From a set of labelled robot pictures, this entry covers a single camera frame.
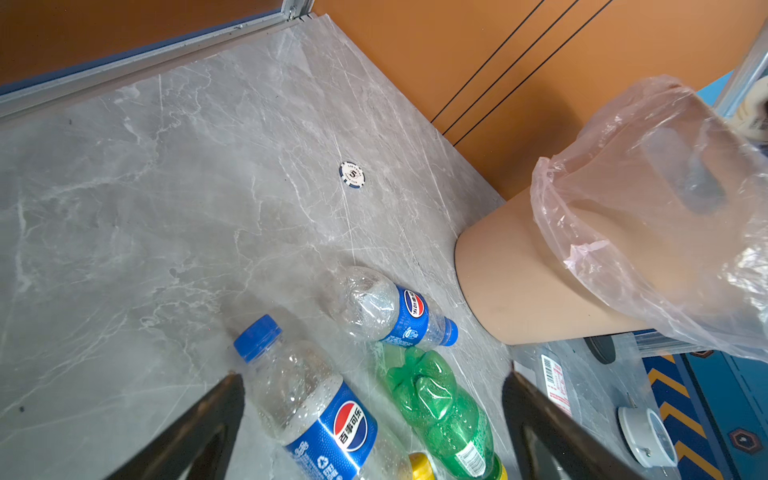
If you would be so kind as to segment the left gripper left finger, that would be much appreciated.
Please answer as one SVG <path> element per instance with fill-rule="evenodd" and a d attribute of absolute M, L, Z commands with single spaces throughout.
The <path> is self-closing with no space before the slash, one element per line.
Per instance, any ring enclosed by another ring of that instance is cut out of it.
<path fill-rule="evenodd" d="M 223 479 L 245 407 L 243 378 L 231 373 L 111 479 Z"/>

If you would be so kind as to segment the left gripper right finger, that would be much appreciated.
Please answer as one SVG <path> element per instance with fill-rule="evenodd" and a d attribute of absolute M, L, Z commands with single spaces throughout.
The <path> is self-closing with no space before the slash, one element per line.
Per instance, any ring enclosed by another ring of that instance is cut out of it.
<path fill-rule="evenodd" d="M 572 418 L 516 371 L 502 387 L 502 406 L 523 479 L 639 479 Z"/>

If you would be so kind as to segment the white pink carton box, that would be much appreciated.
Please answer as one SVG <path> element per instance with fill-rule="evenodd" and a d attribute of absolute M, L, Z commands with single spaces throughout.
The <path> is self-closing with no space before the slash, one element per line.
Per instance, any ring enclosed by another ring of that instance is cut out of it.
<path fill-rule="evenodd" d="M 544 393 L 569 417 L 573 417 L 573 410 L 566 385 L 565 372 L 558 358 L 551 351 L 544 351 L 540 355 L 541 371 L 543 374 Z"/>

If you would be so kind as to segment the pepsi bottle yellow cap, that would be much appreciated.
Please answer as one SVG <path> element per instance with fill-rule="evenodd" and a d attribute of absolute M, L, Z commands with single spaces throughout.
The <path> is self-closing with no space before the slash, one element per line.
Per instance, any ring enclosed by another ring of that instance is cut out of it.
<path fill-rule="evenodd" d="M 309 479 L 432 479 L 316 343 L 289 337 L 269 315 L 233 342 L 265 430 Z"/>

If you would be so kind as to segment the beige bin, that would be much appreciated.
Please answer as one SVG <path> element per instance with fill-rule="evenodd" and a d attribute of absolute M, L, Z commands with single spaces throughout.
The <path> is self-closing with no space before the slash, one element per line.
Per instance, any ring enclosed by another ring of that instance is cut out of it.
<path fill-rule="evenodd" d="M 454 260 L 473 315 L 506 345 L 649 328 L 605 305 L 558 260 L 534 221 L 529 189 L 464 230 Z"/>

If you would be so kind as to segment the pink plastic bin liner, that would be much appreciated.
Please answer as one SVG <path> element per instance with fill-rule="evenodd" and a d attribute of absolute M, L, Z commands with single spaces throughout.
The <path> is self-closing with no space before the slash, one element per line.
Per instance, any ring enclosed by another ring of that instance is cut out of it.
<path fill-rule="evenodd" d="M 540 158 L 533 218 L 610 309 L 679 341 L 767 358 L 767 160 L 690 87 L 638 81 Z"/>

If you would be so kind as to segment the green sprite bottle yellow cap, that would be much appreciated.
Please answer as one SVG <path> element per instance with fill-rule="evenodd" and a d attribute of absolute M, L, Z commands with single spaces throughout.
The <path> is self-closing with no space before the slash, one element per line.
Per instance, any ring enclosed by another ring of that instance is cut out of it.
<path fill-rule="evenodd" d="M 374 346 L 377 376 L 432 457 L 457 479 L 506 479 L 488 415 L 438 352 Z"/>

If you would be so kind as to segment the white alarm clock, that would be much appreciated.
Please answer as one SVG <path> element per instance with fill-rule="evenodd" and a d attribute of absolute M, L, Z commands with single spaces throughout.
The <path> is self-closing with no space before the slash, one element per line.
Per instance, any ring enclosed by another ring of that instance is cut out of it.
<path fill-rule="evenodd" d="M 622 435 L 644 468 L 676 467 L 678 456 L 660 416 L 649 408 L 618 407 Z"/>

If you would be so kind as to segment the small pepsi bottle blue cap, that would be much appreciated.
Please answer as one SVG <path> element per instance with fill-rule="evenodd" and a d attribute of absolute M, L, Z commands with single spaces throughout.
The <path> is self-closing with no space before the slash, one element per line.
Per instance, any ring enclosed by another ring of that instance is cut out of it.
<path fill-rule="evenodd" d="M 432 350 L 454 345 L 456 323 L 427 295 L 363 266 L 329 272 L 321 281 L 324 311 L 350 337 Z"/>

